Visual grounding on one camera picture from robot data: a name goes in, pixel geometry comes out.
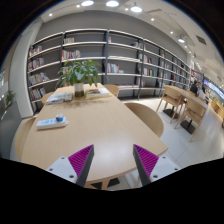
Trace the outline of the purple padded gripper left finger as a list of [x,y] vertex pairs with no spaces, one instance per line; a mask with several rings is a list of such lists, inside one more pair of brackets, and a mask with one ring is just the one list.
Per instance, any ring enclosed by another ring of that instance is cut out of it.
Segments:
[[69,157],[61,156],[47,171],[84,187],[94,157],[94,145],[87,146]]

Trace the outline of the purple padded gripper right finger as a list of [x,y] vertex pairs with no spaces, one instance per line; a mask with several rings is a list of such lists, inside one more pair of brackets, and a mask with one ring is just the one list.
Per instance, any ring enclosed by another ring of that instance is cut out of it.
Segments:
[[180,170],[168,157],[157,156],[136,144],[133,145],[133,157],[143,186]]

